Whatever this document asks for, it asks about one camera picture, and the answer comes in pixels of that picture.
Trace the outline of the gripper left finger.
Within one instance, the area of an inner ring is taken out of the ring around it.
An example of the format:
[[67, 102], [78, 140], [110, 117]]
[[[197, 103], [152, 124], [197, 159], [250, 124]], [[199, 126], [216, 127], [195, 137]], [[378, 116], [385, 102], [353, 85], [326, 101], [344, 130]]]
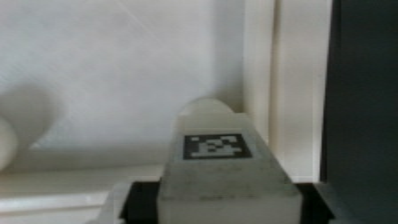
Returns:
[[97, 217], [87, 224], [158, 224], [158, 181], [119, 183], [108, 193]]

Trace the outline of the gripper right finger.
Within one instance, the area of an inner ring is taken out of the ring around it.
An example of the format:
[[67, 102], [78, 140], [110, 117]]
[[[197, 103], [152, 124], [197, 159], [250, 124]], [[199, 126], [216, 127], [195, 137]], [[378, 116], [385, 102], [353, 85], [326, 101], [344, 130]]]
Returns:
[[325, 183], [296, 183], [303, 196], [300, 224], [346, 224], [341, 203]]

